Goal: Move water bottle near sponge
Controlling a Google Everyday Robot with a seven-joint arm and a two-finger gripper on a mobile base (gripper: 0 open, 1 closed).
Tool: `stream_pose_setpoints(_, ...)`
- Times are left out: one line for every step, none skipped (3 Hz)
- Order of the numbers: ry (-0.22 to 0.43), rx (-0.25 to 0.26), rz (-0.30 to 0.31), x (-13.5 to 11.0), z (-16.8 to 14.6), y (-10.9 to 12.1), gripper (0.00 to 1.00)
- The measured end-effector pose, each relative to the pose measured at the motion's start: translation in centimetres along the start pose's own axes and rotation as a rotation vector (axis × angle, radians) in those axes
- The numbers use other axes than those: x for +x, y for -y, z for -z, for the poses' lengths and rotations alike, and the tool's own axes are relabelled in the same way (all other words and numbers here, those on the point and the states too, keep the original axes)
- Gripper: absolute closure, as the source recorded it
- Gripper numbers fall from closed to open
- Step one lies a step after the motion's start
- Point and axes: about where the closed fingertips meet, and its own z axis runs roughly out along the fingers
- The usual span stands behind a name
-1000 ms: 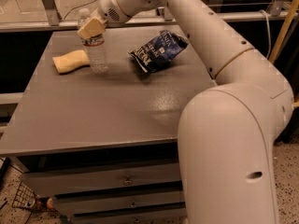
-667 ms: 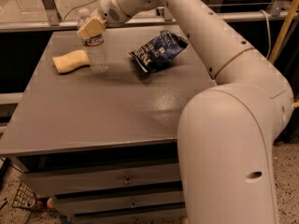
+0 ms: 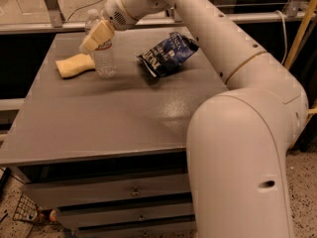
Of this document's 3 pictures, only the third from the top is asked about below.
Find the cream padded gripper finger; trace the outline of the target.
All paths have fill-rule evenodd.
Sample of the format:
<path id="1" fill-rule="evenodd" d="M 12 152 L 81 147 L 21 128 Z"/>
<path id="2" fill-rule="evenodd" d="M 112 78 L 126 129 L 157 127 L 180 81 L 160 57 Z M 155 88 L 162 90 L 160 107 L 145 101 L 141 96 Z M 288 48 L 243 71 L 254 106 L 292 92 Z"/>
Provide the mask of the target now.
<path id="1" fill-rule="evenodd" d="M 87 21 L 85 29 L 88 33 L 79 46 L 79 50 L 83 54 L 89 54 L 97 50 L 104 43 L 111 40 L 115 34 L 115 28 L 104 19 Z"/>

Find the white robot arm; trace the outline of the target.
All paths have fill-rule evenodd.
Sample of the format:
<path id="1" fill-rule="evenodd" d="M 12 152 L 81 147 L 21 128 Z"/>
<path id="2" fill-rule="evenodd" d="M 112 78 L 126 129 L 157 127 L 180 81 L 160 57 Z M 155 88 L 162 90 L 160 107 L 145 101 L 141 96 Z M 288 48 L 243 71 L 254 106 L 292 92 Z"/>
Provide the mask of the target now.
<path id="1" fill-rule="evenodd" d="M 225 92 L 193 114 L 186 153 L 198 238 L 294 238 L 285 156 L 308 117 L 298 80 L 209 0 L 107 0 L 93 50 L 172 7 Z"/>

